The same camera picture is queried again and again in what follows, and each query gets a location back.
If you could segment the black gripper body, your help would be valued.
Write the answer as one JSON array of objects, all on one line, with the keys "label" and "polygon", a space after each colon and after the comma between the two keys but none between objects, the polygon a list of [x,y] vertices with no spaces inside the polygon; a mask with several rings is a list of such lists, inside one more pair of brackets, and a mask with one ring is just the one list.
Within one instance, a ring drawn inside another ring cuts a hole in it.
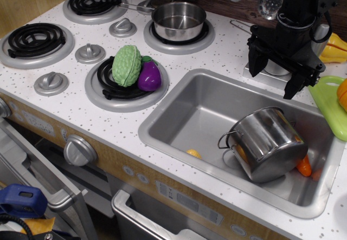
[{"label": "black gripper body", "polygon": [[315,80],[325,71],[325,64],[312,50],[313,31],[310,26],[289,28],[279,24],[276,28],[268,28],[253,25],[250,31],[252,35],[248,42],[259,42],[268,46],[269,60],[291,74],[312,75],[311,80]]}]

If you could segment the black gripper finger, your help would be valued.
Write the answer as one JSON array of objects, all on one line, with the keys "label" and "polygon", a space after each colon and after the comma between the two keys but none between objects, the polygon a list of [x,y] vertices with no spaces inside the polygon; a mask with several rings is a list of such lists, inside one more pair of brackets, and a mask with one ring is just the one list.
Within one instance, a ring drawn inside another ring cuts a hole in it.
[{"label": "black gripper finger", "polygon": [[312,75],[304,75],[303,73],[294,73],[285,86],[284,99],[292,99],[304,87],[311,84]]},{"label": "black gripper finger", "polygon": [[248,66],[252,77],[257,76],[268,64],[269,47],[259,42],[248,42]]}]

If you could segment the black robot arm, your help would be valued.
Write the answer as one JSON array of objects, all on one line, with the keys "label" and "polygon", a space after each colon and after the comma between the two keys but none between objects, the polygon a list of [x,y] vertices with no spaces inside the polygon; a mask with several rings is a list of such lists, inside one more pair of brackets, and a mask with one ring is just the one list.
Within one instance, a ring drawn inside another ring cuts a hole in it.
[{"label": "black robot arm", "polygon": [[329,28],[322,38],[315,38],[321,19],[331,25],[329,9],[338,0],[284,0],[277,12],[275,28],[253,25],[248,39],[248,66],[251,76],[257,76],[273,61],[292,74],[285,86],[284,99],[290,100],[304,87],[314,86],[325,64],[312,50],[312,43],[323,43],[332,34]]}]

